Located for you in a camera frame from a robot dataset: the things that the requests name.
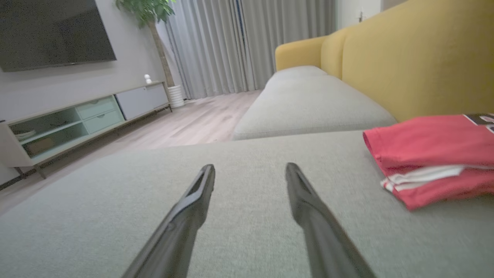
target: wooden floor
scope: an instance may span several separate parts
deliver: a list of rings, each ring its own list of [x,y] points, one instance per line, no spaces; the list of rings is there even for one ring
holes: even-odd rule
[[[43,165],[47,179],[29,176],[0,190],[0,215],[54,181],[117,152],[230,141],[234,127],[260,91],[190,100],[95,139]]]

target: potted plant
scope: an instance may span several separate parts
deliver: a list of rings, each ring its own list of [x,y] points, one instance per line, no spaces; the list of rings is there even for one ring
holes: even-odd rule
[[[147,25],[151,30],[165,72],[165,87],[168,87],[166,89],[168,100],[171,102],[172,107],[179,107],[184,105],[182,91],[180,86],[175,85],[165,55],[165,47],[156,29],[156,23],[159,23],[160,21],[166,22],[169,16],[175,14],[170,7],[171,1],[175,2],[175,0],[115,0],[115,4],[118,9],[124,8],[131,12],[136,17],[140,28]]]

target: gray sofa cushion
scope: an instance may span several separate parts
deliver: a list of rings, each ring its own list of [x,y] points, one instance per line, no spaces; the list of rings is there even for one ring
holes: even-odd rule
[[[161,150],[93,162],[0,217],[2,277],[120,277],[202,165],[216,183],[190,278],[310,277],[285,164],[297,163],[379,278],[492,277],[494,199],[414,212],[387,191],[362,133]]]
[[[235,127],[234,140],[370,129],[396,120],[340,79],[275,76]]]
[[[314,76],[328,76],[328,74],[324,70],[315,66],[299,66],[288,68],[273,74],[268,83],[266,83],[266,88],[269,87],[271,84],[276,84],[285,80],[293,80]]]

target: tree trunk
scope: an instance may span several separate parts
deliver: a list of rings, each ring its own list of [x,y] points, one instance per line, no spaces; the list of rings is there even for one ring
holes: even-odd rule
[[[174,87],[175,82],[173,81],[173,76],[171,75],[171,72],[170,72],[170,66],[168,65],[168,60],[166,59],[165,46],[163,45],[163,42],[160,39],[160,35],[158,34],[158,31],[156,30],[156,23],[154,21],[149,21],[148,26],[149,26],[149,29],[151,30],[151,34],[153,35],[153,39],[155,41],[156,48],[158,49],[158,54],[160,55],[161,65],[163,66],[163,70],[165,72],[166,87]]]

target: wall-mounted tv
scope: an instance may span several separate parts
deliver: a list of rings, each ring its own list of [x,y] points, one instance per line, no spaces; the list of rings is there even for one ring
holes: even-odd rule
[[[113,60],[94,0],[0,0],[4,72]]]

